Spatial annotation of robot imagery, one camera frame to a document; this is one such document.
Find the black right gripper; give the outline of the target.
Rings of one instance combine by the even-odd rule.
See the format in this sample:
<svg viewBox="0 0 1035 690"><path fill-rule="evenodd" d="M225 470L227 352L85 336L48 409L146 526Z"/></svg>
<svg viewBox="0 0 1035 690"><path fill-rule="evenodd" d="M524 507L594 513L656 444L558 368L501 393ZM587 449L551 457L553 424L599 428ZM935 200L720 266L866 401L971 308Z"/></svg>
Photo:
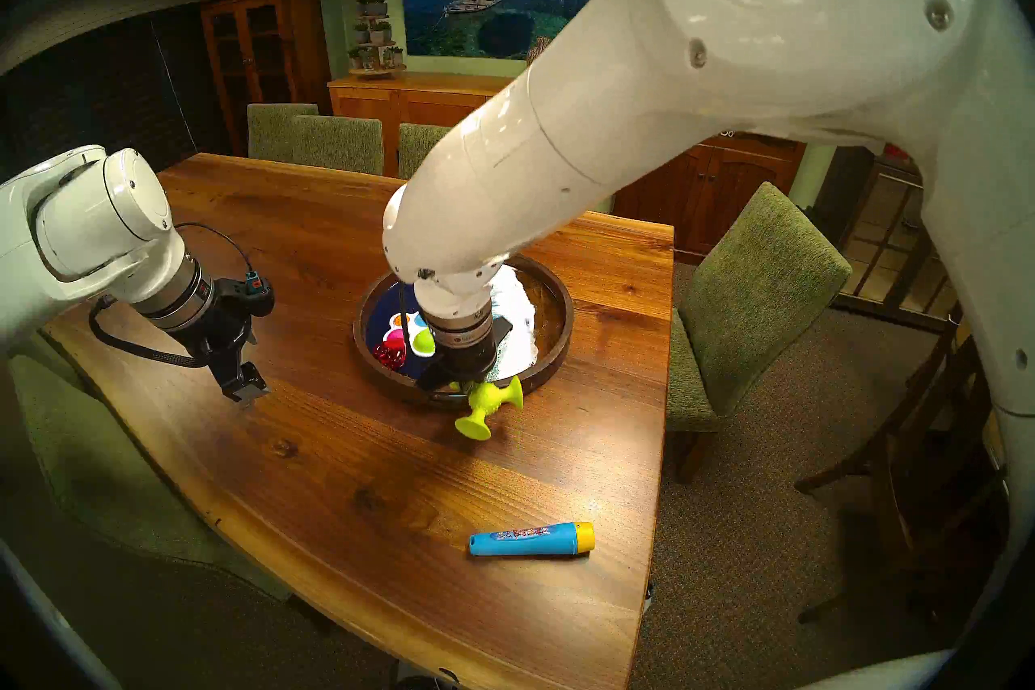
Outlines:
<svg viewBox="0 0 1035 690"><path fill-rule="evenodd" d="M456 394L454 384L480 383L497 359L497 349L512 330L505 317L487 314L464 328L435 329L435 365L428 365L415 385L425 394Z"/></svg>

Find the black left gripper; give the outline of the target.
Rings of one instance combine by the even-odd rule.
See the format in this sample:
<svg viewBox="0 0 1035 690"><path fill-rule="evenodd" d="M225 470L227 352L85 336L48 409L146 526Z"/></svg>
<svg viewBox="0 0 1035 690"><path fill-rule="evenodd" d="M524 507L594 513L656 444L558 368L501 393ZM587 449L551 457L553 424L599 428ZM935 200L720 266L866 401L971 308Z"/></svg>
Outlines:
<svg viewBox="0 0 1035 690"><path fill-rule="evenodd" d="M244 280L218 278L212 286L210 304L183 330L183 346L194 359L204 362L221 394L236 403L252 403L270 393L270 387L250 361L244 361L244 344L257 344L253 317L272 313L272 284L259 275Z"/></svg>

